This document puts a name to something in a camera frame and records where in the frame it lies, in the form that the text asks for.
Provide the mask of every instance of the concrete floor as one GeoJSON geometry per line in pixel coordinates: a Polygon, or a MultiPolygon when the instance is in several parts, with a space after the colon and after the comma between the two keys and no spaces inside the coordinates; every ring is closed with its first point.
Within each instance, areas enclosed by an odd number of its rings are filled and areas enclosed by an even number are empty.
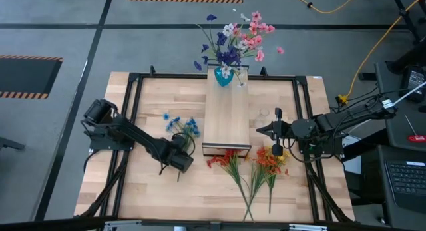
{"type": "MultiPolygon", "coordinates": [[[[23,152],[3,149],[0,153],[0,223],[33,219],[55,148],[61,137],[76,87],[85,67],[95,27],[64,29],[37,24],[97,24],[106,0],[0,0],[0,53],[44,55],[64,58],[53,90],[45,101],[0,99],[0,136],[27,145],[23,152]],[[13,24],[23,23],[19,29],[13,24]]],[[[346,0],[309,0],[330,10],[346,0]]],[[[405,5],[414,0],[403,0],[405,5]]],[[[151,3],[112,0],[106,24],[193,24],[205,23],[212,13],[218,23],[239,21],[240,13],[259,10],[265,22],[279,25],[383,25],[398,16],[393,0],[353,0],[345,9],[322,15],[296,0],[244,0],[244,4],[151,3]]],[[[423,14],[411,12],[414,22],[423,14]]],[[[330,105],[346,93],[352,76],[384,30],[291,30],[280,29],[265,41],[271,47],[263,63],[247,61],[251,73],[265,66],[271,74],[322,76],[330,105]],[[286,53],[277,55],[274,47],[286,53]]],[[[395,59],[412,47],[407,31],[394,31],[371,56],[364,71],[374,62],[395,59]]],[[[193,60],[204,36],[198,29],[103,29],[89,78],[79,104],[79,121],[94,99],[103,97],[111,71],[194,72],[193,60]]],[[[354,96],[375,86],[357,81],[354,96]]],[[[367,136],[383,127],[371,122],[354,132],[367,136]]],[[[83,178],[83,162],[89,140],[78,122],[73,125],[61,170],[49,203],[46,219],[70,218],[83,178]]],[[[355,208],[358,221],[375,224],[374,212],[355,208]]]]}

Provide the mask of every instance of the pink flower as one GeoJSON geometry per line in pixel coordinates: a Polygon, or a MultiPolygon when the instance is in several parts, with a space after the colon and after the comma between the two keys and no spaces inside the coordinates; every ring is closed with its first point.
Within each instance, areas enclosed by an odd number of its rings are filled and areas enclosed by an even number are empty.
{"type": "Polygon", "coordinates": [[[258,24],[256,22],[250,22],[250,27],[258,28],[258,24]]]}
{"type": "Polygon", "coordinates": [[[256,43],[254,42],[254,39],[251,39],[248,41],[248,48],[254,49],[256,47],[256,43]]]}
{"type": "Polygon", "coordinates": [[[248,28],[248,30],[252,33],[252,35],[257,35],[258,34],[258,31],[254,27],[250,27],[250,28],[248,28]]]}
{"type": "Polygon", "coordinates": [[[233,36],[239,36],[241,37],[241,32],[239,28],[234,28],[234,30],[232,31],[233,36]]]}
{"type": "Polygon", "coordinates": [[[256,55],[256,58],[254,58],[255,61],[263,61],[265,57],[265,54],[262,50],[258,50],[258,54],[256,55]]]}
{"type": "Polygon", "coordinates": [[[266,25],[266,23],[262,23],[258,25],[258,28],[260,31],[265,31],[268,26],[266,25]]]}
{"type": "Polygon", "coordinates": [[[262,36],[257,35],[253,38],[255,44],[260,45],[260,43],[262,43],[262,36]]]}
{"type": "Polygon", "coordinates": [[[262,17],[260,16],[259,11],[252,13],[252,21],[259,22],[261,19],[262,19],[262,17]]]}
{"type": "Polygon", "coordinates": [[[271,26],[271,25],[268,25],[268,27],[266,28],[266,32],[267,33],[272,33],[272,32],[274,32],[275,31],[275,27],[273,27],[273,26],[271,26]]]}
{"type": "Polygon", "coordinates": [[[279,52],[279,54],[284,54],[284,49],[282,47],[278,47],[277,52],[279,52]]]}

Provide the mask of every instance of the vase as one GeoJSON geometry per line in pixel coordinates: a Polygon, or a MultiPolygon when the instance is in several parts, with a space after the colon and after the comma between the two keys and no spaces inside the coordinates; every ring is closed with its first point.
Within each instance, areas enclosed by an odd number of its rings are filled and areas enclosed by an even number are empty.
{"type": "Polygon", "coordinates": [[[221,87],[225,87],[232,81],[232,78],[234,78],[234,70],[231,70],[230,73],[231,74],[228,76],[228,78],[225,78],[222,76],[222,71],[220,70],[220,67],[216,67],[214,69],[214,76],[216,77],[216,80],[218,81],[221,87]]]}

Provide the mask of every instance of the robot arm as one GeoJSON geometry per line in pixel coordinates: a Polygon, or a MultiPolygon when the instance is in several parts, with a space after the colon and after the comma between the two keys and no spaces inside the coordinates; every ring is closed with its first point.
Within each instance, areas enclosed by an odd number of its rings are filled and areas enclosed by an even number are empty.
{"type": "Polygon", "coordinates": [[[339,113],[327,113],[316,115],[310,119],[295,120],[292,124],[282,121],[282,111],[275,109],[277,121],[271,122],[268,126],[259,128],[256,131],[269,136],[276,143],[272,147],[275,156],[282,155],[280,139],[294,139],[304,143],[301,150],[310,154],[330,153],[326,148],[335,138],[341,138],[340,132],[360,124],[369,119],[393,118],[397,109],[392,101],[377,95],[364,105],[345,109],[339,113]]]}

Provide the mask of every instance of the yellow cable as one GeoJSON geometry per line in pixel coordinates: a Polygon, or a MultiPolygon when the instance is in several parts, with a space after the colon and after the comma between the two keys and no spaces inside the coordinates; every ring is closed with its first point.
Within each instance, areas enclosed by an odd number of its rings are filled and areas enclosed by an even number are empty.
{"type": "MultiPolygon", "coordinates": [[[[306,5],[307,5],[307,4],[309,4],[309,2],[307,2],[307,1],[305,1],[305,0],[299,0],[299,1],[301,1],[301,2],[305,3],[306,5]]],[[[334,13],[334,12],[336,12],[336,11],[340,10],[340,9],[341,9],[341,8],[343,8],[345,5],[347,5],[349,2],[351,2],[351,0],[347,0],[347,1],[343,4],[343,5],[339,6],[338,8],[334,9],[333,11],[321,11],[321,10],[319,10],[319,9],[315,8],[313,5],[311,5],[311,8],[312,8],[312,9],[314,9],[315,11],[317,11],[317,12],[321,13],[321,14],[331,14],[331,13],[334,13]]]]}
{"type": "MultiPolygon", "coordinates": [[[[305,1],[305,0],[299,0],[303,3],[305,3],[306,5],[309,4],[309,2],[305,1]]],[[[319,13],[323,13],[323,14],[330,14],[333,13],[335,11],[340,10],[341,8],[343,8],[345,5],[347,5],[351,0],[347,0],[343,5],[339,6],[338,8],[334,9],[333,11],[320,11],[319,9],[316,9],[313,5],[311,5],[311,8],[314,9],[315,11],[319,12],[319,13]]],[[[414,2],[412,2],[412,4],[410,6],[408,6],[405,11],[409,11],[415,4],[417,4],[420,0],[415,0],[414,2]]],[[[382,38],[380,38],[380,40],[374,45],[374,47],[370,50],[370,52],[368,52],[368,55],[366,56],[366,58],[362,61],[361,65],[359,66],[357,72],[355,73],[355,75],[353,76],[352,79],[352,83],[351,83],[351,87],[349,89],[349,92],[346,95],[339,95],[339,99],[340,99],[340,103],[343,105],[346,105],[348,102],[348,97],[349,95],[351,95],[352,90],[353,90],[353,86],[355,84],[355,81],[357,79],[357,76],[360,72],[360,70],[362,69],[362,67],[364,66],[364,64],[367,62],[368,58],[370,58],[370,55],[375,51],[375,49],[377,48],[377,46],[380,45],[380,43],[386,38],[386,36],[389,34],[389,32],[392,30],[392,28],[398,24],[398,22],[402,19],[402,16],[399,16],[398,19],[388,28],[388,30],[386,31],[386,33],[382,36],[382,38]]]]}
{"type": "MultiPolygon", "coordinates": [[[[409,11],[416,3],[418,3],[420,0],[415,0],[414,2],[412,2],[412,4],[410,6],[408,6],[405,11],[409,11]]],[[[359,66],[357,72],[355,73],[355,75],[353,76],[352,79],[352,84],[351,84],[351,88],[349,89],[349,92],[342,96],[340,95],[339,97],[342,98],[342,100],[344,101],[344,103],[347,102],[347,98],[349,95],[351,95],[352,90],[353,90],[353,85],[355,84],[355,81],[357,79],[358,73],[360,72],[360,70],[362,69],[362,67],[364,66],[365,62],[367,62],[368,58],[370,58],[370,55],[374,52],[374,50],[377,48],[377,46],[379,46],[379,44],[382,42],[382,40],[384,40],[386,38],[386,36],[389,34],[389,32],[392,30],[392,28],[402,19],[402,16],[399,16],[398,19],[388,28],[388,30],[386,31],[386,33],[382,36],[382,38],[380,38],[380,40],[373,46],[373,48],[370,50],[370,52],[368,52],[368,55],[366,56],[366,58],[362,61],[361,65],[359,66]]]]}

